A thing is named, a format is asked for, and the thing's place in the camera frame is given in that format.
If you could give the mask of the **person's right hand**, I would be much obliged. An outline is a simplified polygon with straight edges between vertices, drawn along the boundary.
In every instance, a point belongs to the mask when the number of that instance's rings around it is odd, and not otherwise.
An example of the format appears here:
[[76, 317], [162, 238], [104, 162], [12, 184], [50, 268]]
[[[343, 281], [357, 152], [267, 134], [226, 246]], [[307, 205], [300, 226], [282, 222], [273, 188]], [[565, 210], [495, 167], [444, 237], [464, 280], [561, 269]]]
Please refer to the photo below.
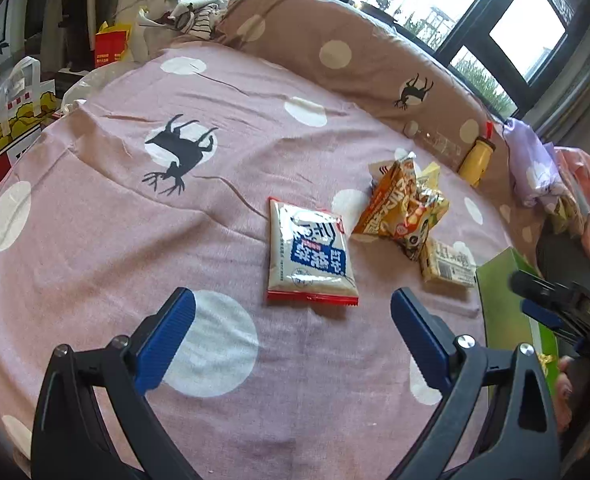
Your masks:
[[557, 430], [563, 434], [568, 429], [573, 416], [571, 400], [574, 393], [574, 382], [570, 373], [590, 372], [590, 362], [562, 356], [558, 361], [558, 377], [554, 383], [553, 409], [556, 415]]

